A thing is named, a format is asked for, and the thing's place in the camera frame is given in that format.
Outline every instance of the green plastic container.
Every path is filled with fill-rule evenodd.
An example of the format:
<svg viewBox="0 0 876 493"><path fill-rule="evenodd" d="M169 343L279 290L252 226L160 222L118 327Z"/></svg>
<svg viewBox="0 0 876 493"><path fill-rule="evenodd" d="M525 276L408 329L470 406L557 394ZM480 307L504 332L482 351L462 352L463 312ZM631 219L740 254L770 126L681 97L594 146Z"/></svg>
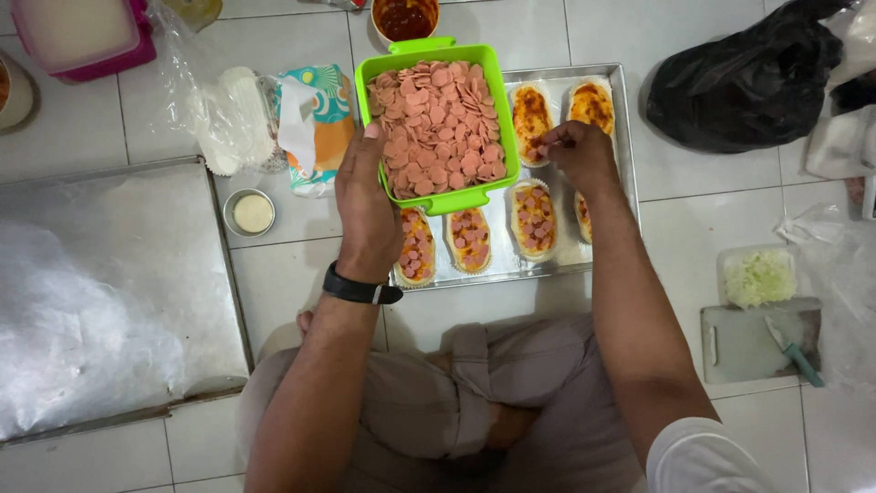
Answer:
<svg viewBox="0 0 876 493"><path fill-rule="evenodd" d="M368 108L368 89L366 86L373 77L387 70L411 68L421 60L468 61L484 67L484 79L490 88L490 95L496 102L499 145L505 149L505 167L508 169L505 178L467 189L399 200L392 196L383 166L380 167L380 181L384 185L386 195L399 207L422 207L427 216L440 216L441 214L486 205L490 202L490 199L487 198L488 191L511 186L517 181L520 174L520 160L517 155L511 106L508 104L507 96L505 96L505 82L502 79L502 69L499 68L496 51L488 45L455 46L455 44L456 39L452 37L411 39L410 41L392 43L389 46L390 54L369 58L359 64L356 69L356 93L359 98L359 110L362 114L363 125L368 125L371 122L371 110Z"/></svg>

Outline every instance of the teal knife handle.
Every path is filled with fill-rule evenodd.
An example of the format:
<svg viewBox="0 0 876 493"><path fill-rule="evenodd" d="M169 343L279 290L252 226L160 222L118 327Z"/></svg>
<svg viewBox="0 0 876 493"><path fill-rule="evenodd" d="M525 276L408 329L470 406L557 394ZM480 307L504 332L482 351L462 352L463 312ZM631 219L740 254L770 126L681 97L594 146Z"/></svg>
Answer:
<svg viewBox="0 0 876 493"><path fill-rule="evenodd" d="M800 373L806 377L806 380L809 380L809 383L811 383L813 387L824 386L824 382L821 377L818 376L818 372L816 372L815 368L812 368L812 365L809 364L809 360L806 359L806 356L803 356L803 352L796 344L788 346L785 349L785 355L794 363L797 363Z"/></svg>

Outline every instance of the knife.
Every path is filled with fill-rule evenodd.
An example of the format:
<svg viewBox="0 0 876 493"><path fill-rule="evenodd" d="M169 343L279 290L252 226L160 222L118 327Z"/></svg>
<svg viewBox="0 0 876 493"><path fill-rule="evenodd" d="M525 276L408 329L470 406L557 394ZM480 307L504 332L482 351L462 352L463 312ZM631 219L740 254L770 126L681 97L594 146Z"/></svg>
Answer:
<svg viewBox="0 0 876 493"><path fill-rule="evenodd" d="M801 351L793 342L785 341L784 336L782 336L781 332L775 328L773 320L769 316L764 317L764 321L766 321L766 328L769 330L770 335L773 336L775 343L779 345L782 354L786 355L791 361L796 363L797 367L800 369L800 373L803 374L806 380L809 380L809 383L811 383L813 387L823 387L824 382L818 376L816 369L812 368L812 365L809 364L809 360L806 359L806 356L803 356L803 351Z"/></svg>

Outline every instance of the cutting board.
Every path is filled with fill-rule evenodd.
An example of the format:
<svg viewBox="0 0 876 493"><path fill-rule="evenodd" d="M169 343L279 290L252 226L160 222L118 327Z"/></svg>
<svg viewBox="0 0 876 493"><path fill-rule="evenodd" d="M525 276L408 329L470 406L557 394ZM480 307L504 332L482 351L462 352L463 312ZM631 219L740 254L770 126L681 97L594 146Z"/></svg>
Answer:
<svg viewBox="0 0 876 493"><path fill-rule="evenodd" d="M743 310L710 306L700 310L703 332L703 377L706 383L733 383L796 375L797 367L782 354L767 330L765 316L788 342L794 342L816 370L821 369L817 342L821 301L793 298Z"/></svg>

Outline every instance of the khaki pants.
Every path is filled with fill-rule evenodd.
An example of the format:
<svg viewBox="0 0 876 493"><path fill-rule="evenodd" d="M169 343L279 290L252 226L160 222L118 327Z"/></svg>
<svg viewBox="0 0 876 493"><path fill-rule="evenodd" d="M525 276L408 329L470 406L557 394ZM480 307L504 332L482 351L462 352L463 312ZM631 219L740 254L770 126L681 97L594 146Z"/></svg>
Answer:
<svg viewBox="0 0 876 493"><path fill-rule="evenodd" d="M248 456L258 422L297 354L265 359L241 396ZM489 402L542 408L507 452L483 451ZM645 490L590 315L500 331L464 327L452 372L422 357L374 353L343 491Z"/></svg>

